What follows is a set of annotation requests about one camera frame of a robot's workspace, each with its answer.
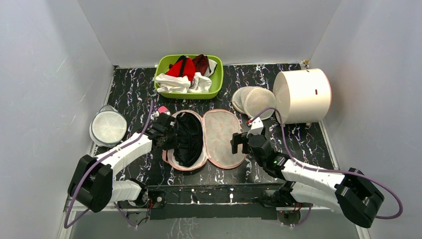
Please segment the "floral mesh laundry bag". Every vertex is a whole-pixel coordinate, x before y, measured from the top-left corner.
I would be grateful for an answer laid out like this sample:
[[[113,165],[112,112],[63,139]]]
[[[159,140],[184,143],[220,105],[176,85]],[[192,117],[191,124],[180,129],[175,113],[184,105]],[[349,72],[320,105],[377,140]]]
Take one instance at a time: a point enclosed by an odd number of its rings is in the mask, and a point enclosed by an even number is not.
[[[201,153],[192,166],[183,166],[176,161],[173,149],[162,151],[162,159],[179,171],[195,171],[203,167],[208,161],[221,169],[233,169],[243,163],[246,156],[241,153],[232,154],[230,141],[234,133],[242,133],[239,119],[235,114],[223,110],[214,109],[204,113],[203,116],[192,110],[181,110],[173,117],[189,113],[201,123],[203,133],[203,146]]]

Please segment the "black bra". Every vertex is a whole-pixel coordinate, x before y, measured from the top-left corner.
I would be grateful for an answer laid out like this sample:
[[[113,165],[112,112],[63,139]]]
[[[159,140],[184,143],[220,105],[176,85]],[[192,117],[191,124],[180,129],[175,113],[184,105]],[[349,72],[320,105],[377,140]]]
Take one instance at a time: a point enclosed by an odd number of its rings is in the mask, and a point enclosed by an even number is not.
[[[200,120],[190,112],[176,116],[176,161],[184,167],[191,167],[203,149],[203,129]]]

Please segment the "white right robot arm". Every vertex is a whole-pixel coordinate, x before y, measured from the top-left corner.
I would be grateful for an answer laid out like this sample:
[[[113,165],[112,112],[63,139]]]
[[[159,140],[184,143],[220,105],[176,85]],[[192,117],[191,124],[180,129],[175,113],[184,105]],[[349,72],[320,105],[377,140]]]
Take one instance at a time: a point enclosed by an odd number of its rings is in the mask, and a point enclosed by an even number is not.
[[[385,197],[361,171],[339,172],[300,162],[275,151],[264,131],[260,119],[255,119],[248,132],[234,133],[230,143],[233,154],[241,147],[267,174],[285,182],[272,196],[264,196],[265,204],[309,203],[340,212],[362,228],[372,226]]]

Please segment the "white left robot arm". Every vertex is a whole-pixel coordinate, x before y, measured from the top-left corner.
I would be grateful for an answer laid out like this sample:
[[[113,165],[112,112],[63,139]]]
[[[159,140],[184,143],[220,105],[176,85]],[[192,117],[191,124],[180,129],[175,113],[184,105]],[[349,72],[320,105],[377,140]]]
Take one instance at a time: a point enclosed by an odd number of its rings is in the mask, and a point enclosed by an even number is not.
[[[115,176],[139,157],[173,146],[175,124],[175,117],[160,113],[156,120],[111,150],[81,157],[68,187],[72,201],[95,213],[109,203],[120,201],[130,201],[136,207],[145,206],[149,199],[147,186],[136,179],[116,181]]]

